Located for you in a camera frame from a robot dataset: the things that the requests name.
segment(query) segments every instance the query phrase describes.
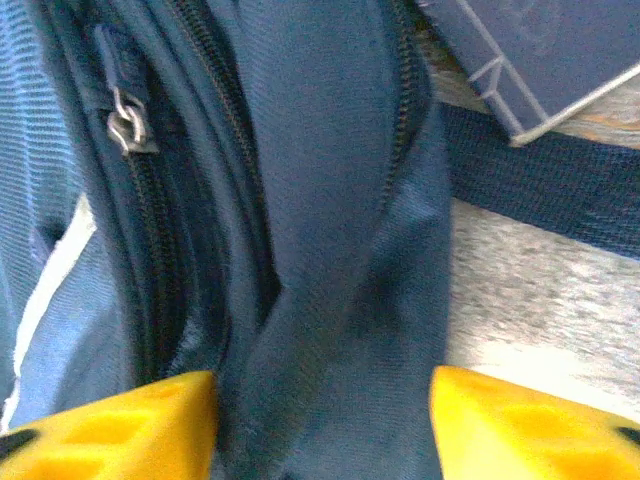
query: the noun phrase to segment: yellow plastic object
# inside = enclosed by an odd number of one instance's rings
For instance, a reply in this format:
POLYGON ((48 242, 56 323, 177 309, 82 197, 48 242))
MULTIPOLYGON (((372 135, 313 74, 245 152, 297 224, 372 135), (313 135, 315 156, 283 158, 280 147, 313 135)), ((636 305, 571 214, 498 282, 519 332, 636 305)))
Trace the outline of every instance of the yellow plastic object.
POLYGON ((209 478, 213 376, 187 373, 21 429, 28 428, 40 436, 0 464, 0 480, 209 478))
POLYGON ((469 370, 436 370, 431 419, 445 480, 640 480, 640 425, 469 370))

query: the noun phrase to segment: white trim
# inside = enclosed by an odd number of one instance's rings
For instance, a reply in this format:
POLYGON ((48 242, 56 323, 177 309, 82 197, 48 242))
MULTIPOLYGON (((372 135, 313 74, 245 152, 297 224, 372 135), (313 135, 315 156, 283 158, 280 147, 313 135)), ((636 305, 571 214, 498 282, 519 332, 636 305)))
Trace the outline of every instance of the white trim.
POLYGON ((504 99, 502 98, 502 95, 500 95, 500 92, 498 91, 491 92, 491 95, 486 98, 492 98, 496 102, 497 106, 500 108, 500 111, 509 119, 509 121, 511 122, 511 126, 517 132, 524 132, 524 128, 522 128, 522 124, 513 114, 513 112, 509 108, 509 105, 507 105, 507 102, 504 101, 504 99))
POLYGON ((489 60, 487 63, 485 63, 482 67, 480 67, 478 70, 476 70, 473 75, 471 75, 469 77, 469 81, 470 82, 475 82, 476 80, 478 80, 482 75, 484 75, 485 73, 487 73, 489 70, 491 70, 494 66, 496 66, 499 63, 502 63, 502 61, 504 60, 504 58, 502 56, 497 56, 495 57, 493 60, 489 60))
POLYGON ((549 118, 549 115, 547 114, 547 112, 545 112, 544 108, 542 108, 542 105, 540 105, 540 102, 538 102, 536 96, 533 94, 524 79, 520 76, 520 74, 516 70, 516 67, 513 66, 513 64, 504 54, 504 52, 500 48, 500 45, 498 45, 498 42, 496 42, 496 40, 491 35, 491 32, 489 32, 487 27, 484 26, 484 23, 482 23, 482 20, 480 19, 480 17, 478 17, 478 14, 473 10, 471 5, 469 5, 467 0, 456 1, 458 2, 458 5, 462 9, 462 11, 467 14, 469 20, 471 20, 473 25, 476 27, 478 33, 480 33, 480 35, 482 35, 482 38, 484 38, 484 40, 487 42, 489 48, 491 48, 491 50, 493 50, 496 55, 503 57, 502 64, 504 65, 504 69, 509 73, 511 79, 518 86, 518 88, 522 92, 522 95, 524 95, 524 97, 529 101, 529 105, 531 106, 531 108, 533 108, 533 110, 538 114, 540 120, 546 121, 549 118))
POLYGON ((575 115, 580 110, 582 110, 587 105, 594 102, 601 96, 605 95, 606 93, 609 93, 614 88, 619 87, 624 82, 631 80, 636 75, 640 75, 640 63, 629 68, 628 70, 623 72, 621 75, 618 75, 616 78, 614 78, 610 82, 607 82, 601 87, 596 88, 594 91, 592 91, 588 95, 585 95, 577 102, 572 103, 564 110, 561 110, 560 112, 556 113, 552 117, 549 117, 544 123, 541 123, 537 127, 532 128, 531 130, 527 130, 524 133, 514 135, 513 137, 511 137, 511 146, 521 147, 523 145, 526 145, 529 142, 532 142, 536 138, 542 136, 543 134, 547 133, 549 130, 552 130, 554 127, 561 124, 567 118, 571 117, 572 115, 575 115))

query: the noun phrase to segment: blue book cover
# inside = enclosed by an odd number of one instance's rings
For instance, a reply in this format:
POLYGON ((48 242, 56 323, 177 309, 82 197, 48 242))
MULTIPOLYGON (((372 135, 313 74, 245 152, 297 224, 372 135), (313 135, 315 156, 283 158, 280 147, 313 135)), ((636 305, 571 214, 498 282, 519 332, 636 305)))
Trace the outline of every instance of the blue book cover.
POLYGON ((637 0, 418 0, 514 145, 640 73, 637 0))

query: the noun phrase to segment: backpack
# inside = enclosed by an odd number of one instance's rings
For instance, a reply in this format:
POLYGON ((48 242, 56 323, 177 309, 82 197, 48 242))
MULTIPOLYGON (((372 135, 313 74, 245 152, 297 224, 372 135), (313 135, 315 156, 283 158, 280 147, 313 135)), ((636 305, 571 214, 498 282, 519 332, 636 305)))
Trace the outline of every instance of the backpack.
POLYGON ((407 5, 5 0, 0 29, 5 397, 83 192, 95 222, 10 425, 211 369, 213 478, 440 478, 450 194, 407 5))

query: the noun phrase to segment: metal zipper pull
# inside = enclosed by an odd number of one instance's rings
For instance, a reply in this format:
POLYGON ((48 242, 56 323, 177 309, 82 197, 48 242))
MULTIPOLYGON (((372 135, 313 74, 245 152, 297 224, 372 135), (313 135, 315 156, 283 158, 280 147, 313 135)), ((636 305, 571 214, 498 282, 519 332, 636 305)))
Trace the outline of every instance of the metal zipper pull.
POLYGON ((135 43, 110 25, 98 25, 95 38, 115 111, 109 114, 107 133, 122 154, 159 153, 145 105, 149 101, 147 65, 135 43))
POLYGON ((113 90, 116 111, 109 114, 107 133, 118 142, 123 155, 135 153, 159 153, 147 119, 144 104, 133 95, 118 88, 113 90))

